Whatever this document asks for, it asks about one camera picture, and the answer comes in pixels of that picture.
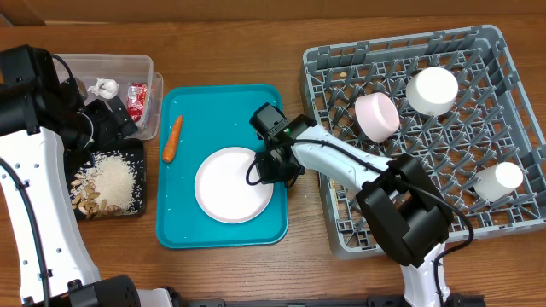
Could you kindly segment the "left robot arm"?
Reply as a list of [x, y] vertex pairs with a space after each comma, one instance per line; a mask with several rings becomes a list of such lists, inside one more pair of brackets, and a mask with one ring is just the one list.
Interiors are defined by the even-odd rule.
[[58, 55], [22, 45], [1, 54], [1, 187], [20, 260], [25, 306], [180, 306], [169, 287], [102, 279], [83, 243], [65, 164], [90, 167], [137, 127], [119, 98], [84, 103]]

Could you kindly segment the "pink plate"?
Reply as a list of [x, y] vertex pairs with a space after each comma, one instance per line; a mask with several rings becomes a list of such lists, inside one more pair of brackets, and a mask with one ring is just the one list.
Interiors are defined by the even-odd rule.
[[254, 158], [251, 149], [230, 147], [204, 160], [195, 176], [195, 198], [206, 215], [221, 223], [244, 223], [267, 207], [274, 185], [259, 181]]

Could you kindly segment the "white tissue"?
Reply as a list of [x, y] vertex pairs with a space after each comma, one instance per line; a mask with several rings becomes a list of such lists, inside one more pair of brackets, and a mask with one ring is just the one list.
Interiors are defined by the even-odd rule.
[[110, 100], [119, 93], [119, 84], [113, 79], [98, 78], [96, 84], [90, 86], [87, 91]]

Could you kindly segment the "peanut pile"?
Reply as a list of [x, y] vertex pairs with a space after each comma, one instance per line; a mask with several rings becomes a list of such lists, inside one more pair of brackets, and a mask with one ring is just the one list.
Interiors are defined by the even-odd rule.
[[77, 171], [69, 183], [69, 196], [75, 213], [84, 215], [85, 219], [113, 217], [121, 213], [121, 208], [109, 203], [97, 189], [99, 177], [97, 171]]

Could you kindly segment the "white rice pile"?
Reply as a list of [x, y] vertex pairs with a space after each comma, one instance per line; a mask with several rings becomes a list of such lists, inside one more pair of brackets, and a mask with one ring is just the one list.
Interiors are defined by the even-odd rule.
[[137, 182], [137, 163], [121, 152], [95, 153], [95, 164], [84, 171], [86, 184], [99, 194], [96, 202], [107, 201], [124, 215], [136, 213], [142, 202], [142, 188]]

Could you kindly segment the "white bowl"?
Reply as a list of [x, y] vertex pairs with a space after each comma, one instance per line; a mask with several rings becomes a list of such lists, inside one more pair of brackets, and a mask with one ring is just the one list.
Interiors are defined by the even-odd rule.
[[458, 93], [456, 77], [442, 67], [428, 67], [407, 84], [406, 98], [421, 114], [443, 115], [451, 110]]

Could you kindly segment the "white cup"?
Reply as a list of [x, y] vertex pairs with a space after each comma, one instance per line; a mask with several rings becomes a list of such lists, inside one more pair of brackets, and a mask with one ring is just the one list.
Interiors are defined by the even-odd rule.
[[494, 202], [510, 194], [523, 182], [523, 171], [514, 163], [502, 162], [476, 174], [473, 189], [485, 201]]

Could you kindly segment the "pink bowl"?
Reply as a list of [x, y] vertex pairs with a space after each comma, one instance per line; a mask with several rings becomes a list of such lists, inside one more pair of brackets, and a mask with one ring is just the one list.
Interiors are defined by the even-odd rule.
[[367, 138], [384, 142], [400, 125], [398, 110], [385, 94], [376, 92], [355, 100], [357, 122]]

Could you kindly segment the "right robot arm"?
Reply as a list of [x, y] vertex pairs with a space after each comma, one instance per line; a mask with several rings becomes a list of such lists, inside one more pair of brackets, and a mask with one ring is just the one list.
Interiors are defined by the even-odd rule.
[[470, 245], [473, 225], [447, 203], [413, 156], [366, 153], [341, 141], [314, 119], [287, 118], [265, 103], [249, 120], [265, 149], [249, 166], [258, 183], [295, 183], [317, 171], [350, 190], [375, 242], [401, 267], [404, 304], [459, 306], [444, 280], [445, 256]]

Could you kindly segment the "red foil wrapper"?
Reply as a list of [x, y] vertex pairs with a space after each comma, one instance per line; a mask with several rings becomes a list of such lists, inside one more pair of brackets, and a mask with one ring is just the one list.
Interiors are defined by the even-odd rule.
[[137, 123], [143, 116], [148, 85], [130, 83], [127, 91], [127, 110], [132, 120]]

